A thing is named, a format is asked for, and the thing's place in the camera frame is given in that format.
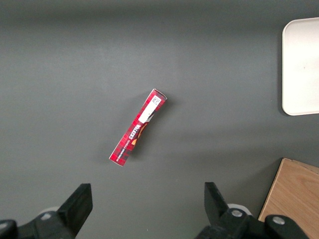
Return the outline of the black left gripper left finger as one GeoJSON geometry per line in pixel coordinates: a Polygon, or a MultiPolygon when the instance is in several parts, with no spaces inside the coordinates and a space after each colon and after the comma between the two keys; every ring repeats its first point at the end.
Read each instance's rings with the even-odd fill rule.
{"type": "Polygon", "coordinates": [[[0,221],[2,239],[74,239],[93,209],[91,184],[84,183],[57,209],[47,209],[18,226],[13,219],[0,221]]]}

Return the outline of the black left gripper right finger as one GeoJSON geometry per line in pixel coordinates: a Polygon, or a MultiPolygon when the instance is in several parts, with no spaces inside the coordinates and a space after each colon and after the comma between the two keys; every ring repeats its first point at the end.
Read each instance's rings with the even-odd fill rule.
{"type": "Polygon", "coordinates": [[[210,222],[197,239],[307,239],[291,218],[268,215],[264,222],[239,208],[230,208],[213,182],[204,184],[204,208],[210,222]]]}

